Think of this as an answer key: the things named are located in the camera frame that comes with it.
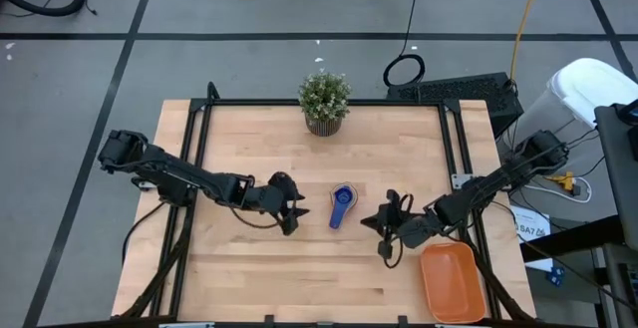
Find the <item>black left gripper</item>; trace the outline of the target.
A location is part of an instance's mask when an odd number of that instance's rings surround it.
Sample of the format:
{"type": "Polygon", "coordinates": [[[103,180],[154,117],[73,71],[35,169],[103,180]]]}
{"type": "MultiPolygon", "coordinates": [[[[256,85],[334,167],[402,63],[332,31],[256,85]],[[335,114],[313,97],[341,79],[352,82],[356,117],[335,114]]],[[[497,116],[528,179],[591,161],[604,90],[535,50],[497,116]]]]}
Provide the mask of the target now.
{"type": "Polygon", "coordinates": [[[258,229],[279,226],[285,236],[291,235],[299,226],[298,217],[310,212],[296,206],[296,202],[303,199],[305,196],[299,193],[293,178],[284,171],[274,173],[263,186],[256,186],[255,178],[250,175],[246,206],[249,210],[270,214],[275,222],[269,225],[247,222],[247,225],[258,229]]]}

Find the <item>yellow power plug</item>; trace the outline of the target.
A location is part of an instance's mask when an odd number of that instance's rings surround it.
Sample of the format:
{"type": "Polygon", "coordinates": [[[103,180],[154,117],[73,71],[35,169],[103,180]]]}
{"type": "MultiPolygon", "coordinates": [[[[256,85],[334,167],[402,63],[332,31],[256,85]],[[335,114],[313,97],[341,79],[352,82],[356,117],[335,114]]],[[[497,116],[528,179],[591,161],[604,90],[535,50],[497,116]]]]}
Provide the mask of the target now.
{"type": "Polygon", "coordinates": [[[565,191],[573,193],[574,174],[572,171],[567,171],[563,174],[546,175],[544,178],[560,185],[565,191]]]}

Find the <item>orange plastic basket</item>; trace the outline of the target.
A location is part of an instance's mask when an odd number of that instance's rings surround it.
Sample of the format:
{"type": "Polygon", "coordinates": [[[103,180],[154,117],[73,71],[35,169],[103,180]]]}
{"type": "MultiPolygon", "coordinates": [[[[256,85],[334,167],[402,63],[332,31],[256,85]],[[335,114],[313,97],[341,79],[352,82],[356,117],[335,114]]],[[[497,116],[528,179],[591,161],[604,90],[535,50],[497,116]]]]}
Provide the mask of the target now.
{"type": "Polygon", "coordinates": [[[485,317],[474,253],[465,243],[429,245],[420,262],[427,305],[438,322],[466,324],[485,317]]]}

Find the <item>white paper sign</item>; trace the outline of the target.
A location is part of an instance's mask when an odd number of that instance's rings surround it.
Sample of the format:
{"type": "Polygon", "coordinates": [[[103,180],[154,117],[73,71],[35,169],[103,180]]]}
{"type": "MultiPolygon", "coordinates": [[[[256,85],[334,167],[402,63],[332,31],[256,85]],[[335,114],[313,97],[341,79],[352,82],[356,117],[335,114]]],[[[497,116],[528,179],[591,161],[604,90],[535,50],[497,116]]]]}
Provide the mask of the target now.
{"type": "Polygon", "coordinates": [[[535,240],[551,233],[549,216],[532,209],[512,205],[517,233],[523,240],[535,240]]]}

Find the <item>black cart top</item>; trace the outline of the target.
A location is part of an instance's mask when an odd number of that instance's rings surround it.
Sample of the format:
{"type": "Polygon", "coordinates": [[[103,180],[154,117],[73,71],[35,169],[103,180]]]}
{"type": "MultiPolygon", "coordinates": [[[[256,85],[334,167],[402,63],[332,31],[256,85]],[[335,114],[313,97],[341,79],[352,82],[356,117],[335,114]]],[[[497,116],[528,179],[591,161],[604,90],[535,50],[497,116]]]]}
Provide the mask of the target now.
{"type": "Polygon", "coordinates": [[[627,125],[615,107],[594,109],[620,225],[627,246],[638,251],[638,161],[634,158],[627,125]]]}

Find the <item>potted plant striped pot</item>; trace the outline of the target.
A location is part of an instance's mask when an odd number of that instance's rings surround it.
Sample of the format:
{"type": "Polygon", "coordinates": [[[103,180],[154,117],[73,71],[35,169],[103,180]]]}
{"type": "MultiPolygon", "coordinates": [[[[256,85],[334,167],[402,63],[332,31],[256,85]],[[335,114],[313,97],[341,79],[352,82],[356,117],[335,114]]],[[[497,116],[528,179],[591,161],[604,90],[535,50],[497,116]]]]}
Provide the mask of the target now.
{"type": "Polygon", "coordinates": [[[305,78],[299,88],[299,105],[309,132],[317,137],[336,134],[350,114],[351,93],[344,74],[320,72],[305,78]]]}

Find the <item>blue cards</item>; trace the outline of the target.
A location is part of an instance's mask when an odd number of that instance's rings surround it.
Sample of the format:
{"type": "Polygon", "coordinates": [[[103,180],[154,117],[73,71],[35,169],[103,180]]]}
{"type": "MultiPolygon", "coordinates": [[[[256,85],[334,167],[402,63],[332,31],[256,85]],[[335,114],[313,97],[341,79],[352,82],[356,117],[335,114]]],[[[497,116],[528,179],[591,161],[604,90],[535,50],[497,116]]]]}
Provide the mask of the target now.
{"type": "Polygon", "coordinates": [[[565,268],[562,266],[552,266],[545,274],[545,279],[553,286],[560,287],[565,276],[565,268]]]}

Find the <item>black table frame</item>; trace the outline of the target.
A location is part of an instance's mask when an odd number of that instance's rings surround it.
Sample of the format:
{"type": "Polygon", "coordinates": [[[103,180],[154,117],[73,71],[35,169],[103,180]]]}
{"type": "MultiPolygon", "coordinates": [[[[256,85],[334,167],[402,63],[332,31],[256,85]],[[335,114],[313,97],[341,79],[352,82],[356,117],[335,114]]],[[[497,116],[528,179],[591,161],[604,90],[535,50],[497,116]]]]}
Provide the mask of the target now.
{"type": "Polygon", "coordinates": [[[167,278],[161,313],[183,321],[277,323],[430,323],[421,250],[398,267],[377,253],[378,234],[361,220],[388,189],[411,193],[421,208],[451,189],[453,170],[487,174],[499,165],[486,104],[463,101],[441,116],[435,106],[384,100],[351,104],[339,132],[313,136],[295,100],[221,99],[209,115],[188,100],[161,108],[154,142],[210,171],[251,174],[265,183],[288,172],[310,210],[285,236],[269,216],[241,218],[199,197],[186,258],[167,278]],[[329,227],[330,192],[342,182],[358,191],[339,229],[329,227]]]}

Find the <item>white lidded bin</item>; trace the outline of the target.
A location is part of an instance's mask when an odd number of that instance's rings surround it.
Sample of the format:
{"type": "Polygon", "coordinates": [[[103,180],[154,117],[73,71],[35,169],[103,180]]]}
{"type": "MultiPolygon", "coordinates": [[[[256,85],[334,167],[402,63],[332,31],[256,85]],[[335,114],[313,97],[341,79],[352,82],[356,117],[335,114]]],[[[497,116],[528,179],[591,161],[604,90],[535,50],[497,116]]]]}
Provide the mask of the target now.
{"type": "Polygon", "coordinates": [[[548,130],[570,146],[567,170],[588,168],[602,157],[594,109],[636,99],[638,84],[623,73],[596,59],[578,59],[548,79],[541,95],[504,132],[500,148],[507,153],[513,144],[548,130]]]}

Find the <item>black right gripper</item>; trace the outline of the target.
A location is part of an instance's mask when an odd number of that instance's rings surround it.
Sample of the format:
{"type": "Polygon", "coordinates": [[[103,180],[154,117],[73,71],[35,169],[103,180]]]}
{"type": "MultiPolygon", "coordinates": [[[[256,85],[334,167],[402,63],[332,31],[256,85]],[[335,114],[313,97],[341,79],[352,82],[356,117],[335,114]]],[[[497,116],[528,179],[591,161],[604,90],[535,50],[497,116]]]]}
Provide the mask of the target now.
{"type": "Polygon", "coordinates": [[[414,203],[412,194],[400,196],[395,190],[388,189],[386,199],[388,201],[381,204],[375,214],[362,219],[367,227],[382,236],[378,245],[382,258],[392,257],[392,244],[396,240],[402,247],[416,248],[439,233],[438,217],[431,210],[411,212],[414,203]]]}

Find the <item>black desk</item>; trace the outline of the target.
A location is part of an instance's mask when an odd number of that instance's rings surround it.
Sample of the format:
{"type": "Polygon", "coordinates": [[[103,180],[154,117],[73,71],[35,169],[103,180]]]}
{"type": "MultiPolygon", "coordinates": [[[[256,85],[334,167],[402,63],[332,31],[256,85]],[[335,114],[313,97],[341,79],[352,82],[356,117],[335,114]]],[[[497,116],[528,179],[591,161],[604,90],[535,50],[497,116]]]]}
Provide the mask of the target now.
{"type": "Polygon", "coordinates": [[[620,328],[638,328],[638,229],[628,231],[618,215],[568,228],[554,225],[554,231],[520,245],[524,262],[551,259],[588,284],[598,322],[609,322],[603,300],[613,301],[620,328]],[[572,253],[590,254],[586,272],[569,266],[562,257],[572,253]]]}

